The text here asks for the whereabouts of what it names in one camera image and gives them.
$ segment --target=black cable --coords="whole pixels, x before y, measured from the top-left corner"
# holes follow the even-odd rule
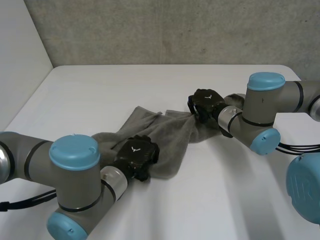
[[[0,212],[8,210],[26,209],[48,202],[57,196],[56,190],[51,190],[38,196],[31,197],[26,200],[10,203],[8,201],[0,202]]]
[[[280,149],[280,148],[276,148],[276,150],[279,151],[279,152],[281,152],[281,153],[284,153],[284,154],[296,155],[296,156],[301,155],[301,153],[289,152],[289,151],[282,150],[282,149]]]
[[[276,150],[284,154],[296,155],[296,156],[301,154],[320,153],[320,144],[288,145],[280,142]]]
[[[314,144],[314,145],[288,145],[288,144],[284,144],[282,142],[279,143],[280,147],[283,146],[289,146],[289,147],[294,147],[294,148],[309,148],[309,147],[320,147],[320,144]]]

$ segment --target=robotic arm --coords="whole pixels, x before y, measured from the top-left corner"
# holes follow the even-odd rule
[[[188,106],[201,123],[212,118],[224,136],[235,137],[259,155],[272,153],[280,143],[273,128],[277,113],[307,113],[320,122],[320,81],[285,81],[273,72],[250,76],[243,110],[228,105],[215,91],[198,89]],[[320,224],[320,151],[295,158],[286,173],[287,193],[295,210],[307,221]]]
[[[54,187],[59,208],[47,221],[49,233],[55,240],[85,240],[132,179],[149,178],[149,167],[158,156],[159,148],[149,137],[135,136],[100,170],[98,143],[89,136],[51,142],[3,132],[0,184],[21,178]]]

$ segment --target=concrete wall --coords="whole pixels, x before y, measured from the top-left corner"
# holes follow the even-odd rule
[[[281,64],[320,79],[319,0],[25,0],[53,65]]]

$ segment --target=white tabletop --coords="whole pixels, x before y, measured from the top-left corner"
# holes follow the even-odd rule
[[[255,72],[277,72],[287,81],[299,81],[281,65],[61,66],[48,75],[7,131],[51,141],[73,133],[115,132],[136,106],[154,112],[188,111],[188,96],[196,89],[213,89],[222,96],[245,93]],[[306,114],[278,114],[275,126],[283,143],[318,143],[314,136],[320,134],[319,125]],[[278,152],[258,156],[223,136],[190,144],[174,178],[135,182],[88,239],[318,239],[319,226],[300,217],[286,193],[286,170],[293,158]],[[24,200],[48,189],[15,179],[0,185],[0,201]],[[1,239],[52,239],[46,220],[57,207],[52,200],[0,212]]]

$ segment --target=gray cloth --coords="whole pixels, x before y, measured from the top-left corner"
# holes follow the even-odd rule
[[[151,112],[136,107],[121,129],[116,133],[101,132],[92,137],[99,144],[101,168],[112,163],[126,140],[135,135],[147,135],[160,148],[158,162],[150,168],[153,178],[174,177],[190,143],[199,143],[221,132],[217,122],[199,123],[189,112],[167,110]]]

